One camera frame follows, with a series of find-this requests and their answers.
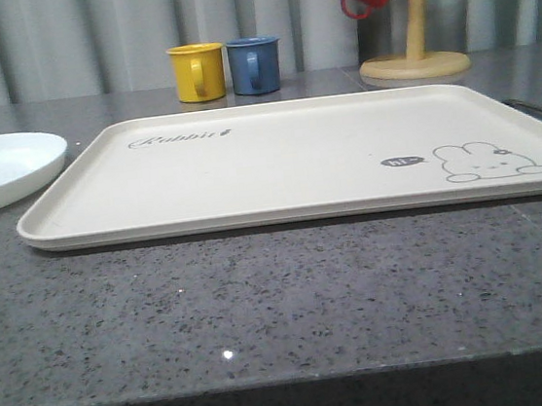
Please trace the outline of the white round plate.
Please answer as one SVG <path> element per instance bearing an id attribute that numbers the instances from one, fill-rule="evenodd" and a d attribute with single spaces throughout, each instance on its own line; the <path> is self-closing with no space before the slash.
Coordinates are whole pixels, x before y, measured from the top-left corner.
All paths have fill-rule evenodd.
<path id="1" fill-rule="evenodd" d="M 0 135 L 0 208 L 50 183 L 63 169 L 67 142 L 41 132 Z"/>

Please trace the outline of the beige rabbit print tray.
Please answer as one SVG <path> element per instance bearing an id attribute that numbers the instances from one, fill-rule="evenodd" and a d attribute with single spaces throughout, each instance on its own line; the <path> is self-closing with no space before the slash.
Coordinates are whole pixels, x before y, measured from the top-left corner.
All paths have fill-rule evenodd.
<path id="1" fill-rule="evenodd" d="M 105 129 L 18 222 L 67 250 L 542 194 L 542 122 L 436 85 Z"/>

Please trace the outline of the blue enamel mug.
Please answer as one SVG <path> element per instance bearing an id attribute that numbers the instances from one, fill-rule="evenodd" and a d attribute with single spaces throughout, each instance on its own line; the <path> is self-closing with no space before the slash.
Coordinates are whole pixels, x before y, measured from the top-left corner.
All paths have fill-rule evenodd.
<path id="1" fill-rule="evenodd" d="M 262 36 L 226 43 L 234 93 L 248 96 L 280 89 L 278 41 Z"/>

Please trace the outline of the yellow enamel mug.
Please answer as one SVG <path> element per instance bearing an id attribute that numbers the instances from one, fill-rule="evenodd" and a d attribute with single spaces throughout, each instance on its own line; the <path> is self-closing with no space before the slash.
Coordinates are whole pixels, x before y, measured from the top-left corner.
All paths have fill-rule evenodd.
<path id="1" fill-rule="evenodd" d="M 220 42 L 210 42 L 167 49 L 181 102 L 212 101 L 226 95 L 222 48 Z"/>

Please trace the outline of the wooden mug tree stand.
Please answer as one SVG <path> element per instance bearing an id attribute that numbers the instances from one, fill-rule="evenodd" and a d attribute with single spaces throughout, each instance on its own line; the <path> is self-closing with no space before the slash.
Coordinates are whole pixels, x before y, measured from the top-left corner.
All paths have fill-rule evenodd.
<path id="1" fill-rule="evenodd" d="M 461 73 L 471 66 L 464 53 L 434 51 L 425 48 L 426 0 L 408 0 L 406 52 L 366 60 L 360 75 L 373 79 L 427 79 Z"/>

